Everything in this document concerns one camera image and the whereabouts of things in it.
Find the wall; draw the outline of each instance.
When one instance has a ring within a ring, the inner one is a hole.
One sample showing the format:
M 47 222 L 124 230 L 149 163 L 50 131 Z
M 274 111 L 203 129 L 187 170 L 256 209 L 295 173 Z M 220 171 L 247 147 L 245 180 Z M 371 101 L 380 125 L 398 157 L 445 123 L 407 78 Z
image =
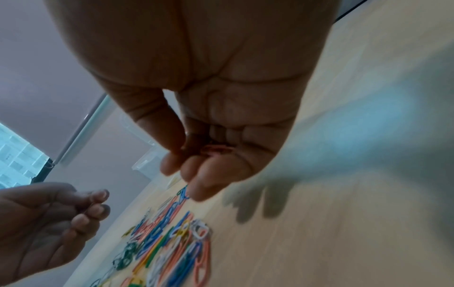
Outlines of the wall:
M 65 158 L 51 171 L 46 181 L 68 182 L 79 191 L 107 188 L 111 215 L 102 222 L 98 234 L 90 240 L 72 263 L 26 278 L 14 287 L 63 286 L 100 236 L 147 186 L 149 179 L 131 167 L 150 146 L 120 124 L 122 111 L 111 100 L 103 103 L 76 140 Z

